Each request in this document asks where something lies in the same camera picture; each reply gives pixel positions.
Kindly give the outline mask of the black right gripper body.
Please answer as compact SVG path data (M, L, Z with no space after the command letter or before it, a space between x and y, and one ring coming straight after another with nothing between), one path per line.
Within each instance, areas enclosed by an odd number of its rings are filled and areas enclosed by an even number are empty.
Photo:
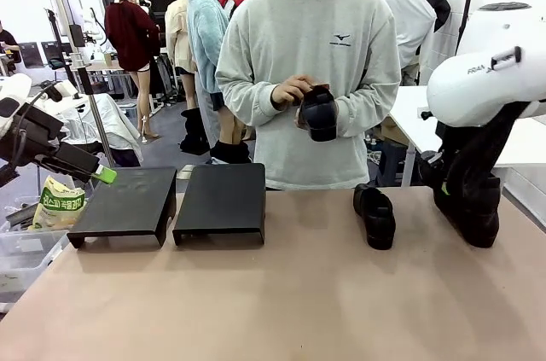
M421 181L431 189L442 190L442 183L447 182L451 163L452 156L445 152L423 152L420 155Z

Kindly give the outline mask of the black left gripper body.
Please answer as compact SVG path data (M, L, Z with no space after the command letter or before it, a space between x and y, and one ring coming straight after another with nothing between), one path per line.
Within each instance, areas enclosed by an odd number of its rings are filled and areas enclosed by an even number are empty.
M63 136L63 123L39 108L24 105L1 138L1 159L14 165L41 162L55 157Z

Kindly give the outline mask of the person's right hand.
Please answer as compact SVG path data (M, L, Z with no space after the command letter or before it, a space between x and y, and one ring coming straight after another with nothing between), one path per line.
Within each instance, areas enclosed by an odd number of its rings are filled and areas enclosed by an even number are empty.
M308 75L294 75L277 85L270 94L270 101L276 110L283 110L290 104L300 103L304 95L312 90L315 81Z

